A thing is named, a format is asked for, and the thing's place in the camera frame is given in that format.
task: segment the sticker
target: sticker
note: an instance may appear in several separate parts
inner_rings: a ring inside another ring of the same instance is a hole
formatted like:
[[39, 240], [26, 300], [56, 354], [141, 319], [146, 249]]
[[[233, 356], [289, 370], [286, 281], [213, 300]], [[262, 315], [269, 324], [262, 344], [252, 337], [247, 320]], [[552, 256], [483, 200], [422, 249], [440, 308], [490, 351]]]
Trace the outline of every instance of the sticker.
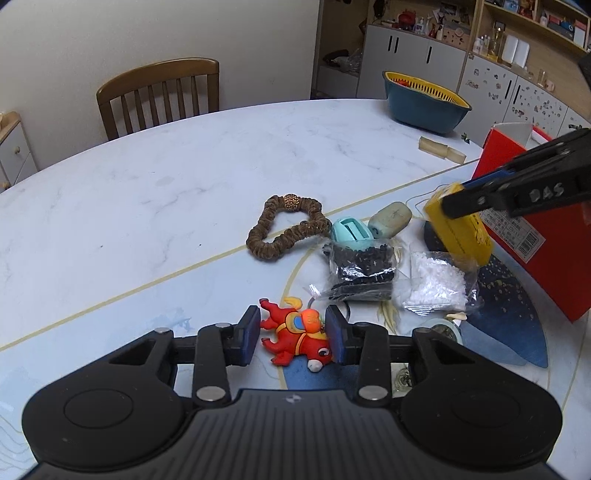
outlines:
[[505, 212], [480, 212], [484, 224], [495, 232], [525, 263], [531, 260], [546, 239], [523, 217], [510, 218]]

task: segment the gold bead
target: gold bead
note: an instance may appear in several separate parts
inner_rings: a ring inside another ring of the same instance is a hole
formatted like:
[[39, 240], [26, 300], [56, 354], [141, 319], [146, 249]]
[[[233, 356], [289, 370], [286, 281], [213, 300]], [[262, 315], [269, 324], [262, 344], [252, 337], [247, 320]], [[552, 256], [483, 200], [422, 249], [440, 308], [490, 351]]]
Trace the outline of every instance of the gold bead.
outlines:
[[293, 193], [283, 196], [283, 204], [288, 212], [297, 212], [300, 209], [300, 198]]

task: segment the chair backrest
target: chair backrest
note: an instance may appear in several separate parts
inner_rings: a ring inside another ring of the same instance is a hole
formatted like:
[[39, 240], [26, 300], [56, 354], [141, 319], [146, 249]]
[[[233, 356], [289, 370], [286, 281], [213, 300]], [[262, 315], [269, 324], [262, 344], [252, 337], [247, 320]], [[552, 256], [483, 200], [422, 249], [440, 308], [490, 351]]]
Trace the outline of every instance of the chair backrest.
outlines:
[[148, 100], [150, 102], [152, 122], [154, 126], [160, 124], [154, 98], [154, 89], [152, 88], [153, 85], [162, 85], [166, 123], [172, 122], [173, 114], [170, 105], [170, 97], [168, 95], [168, 80], [176, 80], [178, 114], [181, 119], [186, 118], [187, 116], [181, 84], [181, 79], [186, 77], [190, 77], [193, 115], [199, 115], [199, 100], [197, 97], [197, 82], [195, 77], [200, 75], [207, 75], [208, 113], [219, 111], [219, 71], [220, 67], [217, 60], [201, 58], [177, 59], [161, 61], [159, 63], [139, 67], [109, 80], [96, 92], [96, 101], [99, 104], [100, 116], [103, 119], [107, 137], [109, 140], [119, 138], [119, 132], [117, 131], [113, 108], [111, 106], [111, 100], [114, 100], [117, 97], [121, 99], [125, 129], [128, 134], [134, 132], [131, 124], [131, 117], [129, 115], [129, 108], [125, 99], [126, 93], [134, 93], [135, 111], [138, 117], [139, 129], [146, 129], [144, 110], [139, 95], [140, 89], [146, 87], [148, 89]]

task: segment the yellow box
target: yellow box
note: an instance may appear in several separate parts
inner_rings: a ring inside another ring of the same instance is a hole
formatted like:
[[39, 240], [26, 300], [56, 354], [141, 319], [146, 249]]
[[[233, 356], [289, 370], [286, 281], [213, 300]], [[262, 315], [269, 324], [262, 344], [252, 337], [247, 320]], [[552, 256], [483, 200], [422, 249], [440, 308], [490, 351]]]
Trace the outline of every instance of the yellow box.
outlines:
[[451, 254], [473, 257], [483, 267], [491, 258], [493, 245], [480, 215], [473, 213], [450, 219], [441, 209], [443, 196], [463, 189], [461, 184], [453, 183], [445, 189], [438, 190], [425, 205], [425, 214]]

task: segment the white cabinet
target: white cabinet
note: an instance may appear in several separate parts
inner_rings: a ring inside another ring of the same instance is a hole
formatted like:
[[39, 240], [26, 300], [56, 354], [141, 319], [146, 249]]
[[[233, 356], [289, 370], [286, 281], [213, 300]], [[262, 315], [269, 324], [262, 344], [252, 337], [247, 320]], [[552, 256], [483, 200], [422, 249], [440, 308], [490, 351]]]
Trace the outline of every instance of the white cabinet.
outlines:
[[382, 72], [388, 70], [388, 52], [392, 50], [392, 43], [395, 43], [395, 33], [391, 28], [368, 25], [357, 98], [386, 98]]
[[431, 43], [427, 37], [394, 30], [388, 70], [412, 77], [423, 78], [426, 72], [427, 52]]
[[572, 132], [575, 127], [591, 128], [591, 124], [577, 112], [572, 110], [571, 107], [568, 107], [566, 115], [564, 116], [564, 121], [562, 122], [562, 127], [560, 127], [560, 130], [558, 131], [558, 137]]
[[16, 183], [18, 173], [29, 153], [25, 134], [21, 124], [18, 123], [0, 144], [0, 163], [2, 163], [2, 168], [11, 185]]
[[391, 70], [456, 91], [466, 52], [422, 35], [368, 26], [357, 98], [386, 98], [382, 72]]
[[465, 56], [459, 48], [429, 40], [423, 71], [417, 76], [455, 92]]
[[537, 85], [519, 77], [505, 122], [530, 122], [549, 136], [558, 136], [567, 106]]
[[384, 70], [421, 77], [429, 43], [426, 37], [369, 25], [363, 48], [357, 98], [386, 98], [382, 77]]
[[491, 127], [503, 121], [516, 82], [515, 73], [469, 54], [458, 94], [472, 110], [456, 127], [456, 132], [465, 132], [476, 145], [483, 146]]

